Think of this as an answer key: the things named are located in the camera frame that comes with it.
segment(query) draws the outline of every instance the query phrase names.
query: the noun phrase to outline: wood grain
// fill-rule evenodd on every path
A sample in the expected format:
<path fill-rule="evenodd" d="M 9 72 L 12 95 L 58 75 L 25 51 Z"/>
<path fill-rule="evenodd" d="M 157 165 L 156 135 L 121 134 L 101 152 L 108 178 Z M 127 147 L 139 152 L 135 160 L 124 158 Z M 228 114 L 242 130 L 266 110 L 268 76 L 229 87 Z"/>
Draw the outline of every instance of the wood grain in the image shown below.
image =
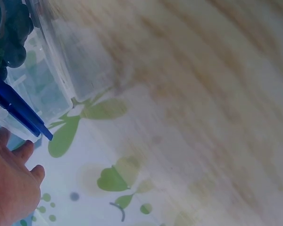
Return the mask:
<path fill-rule="evenodd" d="M 283 0 L 49 2 L 113 59 L 130 110 L 90 132 L 107 156 L 142 144 L 126 154 L 154 202 L 187 225 L 283 226 Z"/>

